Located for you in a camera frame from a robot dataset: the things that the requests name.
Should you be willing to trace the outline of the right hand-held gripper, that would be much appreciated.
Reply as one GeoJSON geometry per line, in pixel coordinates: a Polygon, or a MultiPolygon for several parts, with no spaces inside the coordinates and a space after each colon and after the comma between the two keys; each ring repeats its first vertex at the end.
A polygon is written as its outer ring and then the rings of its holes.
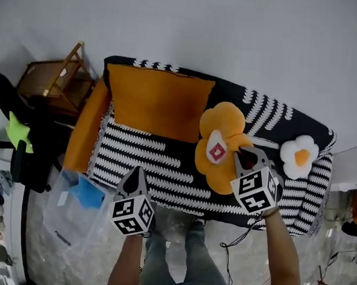
{"type": "Polygon", "coordinates": [[[262,149],[241,147],[241,152],[234,152],[234,167],[236,179],[230,184],[246,214],[263,213],[276,207],[284,181],[269,167],[269,159],[262,149]]]}

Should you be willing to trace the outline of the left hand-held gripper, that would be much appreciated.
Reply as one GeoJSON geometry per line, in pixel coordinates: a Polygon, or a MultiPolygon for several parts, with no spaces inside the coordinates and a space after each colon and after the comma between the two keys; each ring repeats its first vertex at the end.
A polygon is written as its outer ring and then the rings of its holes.
{"type": "Polygon", "coordinates": [[[114,197],[118,201],[111,204],[111,222],[124,236],[148,232],[154,209],[146,196],[147,192],[143,167],[132,168],[119,182],[114,197]],[[128,198],[137,188],[139,196],[128,198]]]}

